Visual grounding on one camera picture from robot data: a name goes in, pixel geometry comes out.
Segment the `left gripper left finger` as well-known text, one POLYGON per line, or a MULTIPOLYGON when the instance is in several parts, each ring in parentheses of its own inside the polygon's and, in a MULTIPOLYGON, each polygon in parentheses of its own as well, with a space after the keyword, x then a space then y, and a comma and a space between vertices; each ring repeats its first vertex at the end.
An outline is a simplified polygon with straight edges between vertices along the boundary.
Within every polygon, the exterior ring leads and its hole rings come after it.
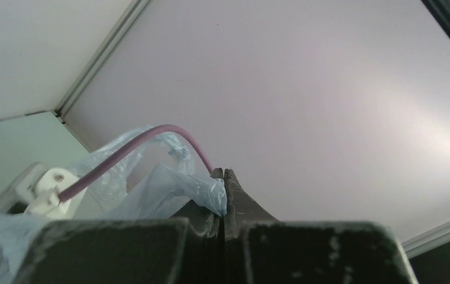
POLYGON ((167 219, 47 224, 15 283, 223 283, 221 219, 190 201, 167 219))

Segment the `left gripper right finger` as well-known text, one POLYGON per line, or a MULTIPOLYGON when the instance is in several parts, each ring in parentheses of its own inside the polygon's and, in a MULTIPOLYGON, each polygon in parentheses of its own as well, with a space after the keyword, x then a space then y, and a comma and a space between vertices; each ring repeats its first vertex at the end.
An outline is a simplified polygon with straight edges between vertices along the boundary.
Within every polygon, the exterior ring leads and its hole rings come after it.
POLYGON ((226 283, 416 283, 391 231, 369 221, 279 221, 224 171, 226 283))

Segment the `light blue plastic trash bag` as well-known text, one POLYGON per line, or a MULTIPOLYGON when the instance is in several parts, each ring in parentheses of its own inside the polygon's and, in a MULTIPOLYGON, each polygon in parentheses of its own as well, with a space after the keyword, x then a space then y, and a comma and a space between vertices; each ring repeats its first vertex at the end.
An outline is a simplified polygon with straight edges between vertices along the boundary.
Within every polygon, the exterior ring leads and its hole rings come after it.
MULTIPOLYGON (((223 180, 195 173, 192 155, 182 138, 208 164, 197 142, 182 128, 168 124, 138 128, 72 166, 70 171, 79 178, 79 184, 65 194, 75 196, 87 189, 85 193, 102 208, 105 220, 165 219, 190 201, 220 217, 226 215, 223 180), (168 147, 176 168, 160 163, 127 191, 127 177, 151 143, 168 147)), ((53 220, 33 214, 0 214, 0 283, 13 281, 31 242, 53 220)))

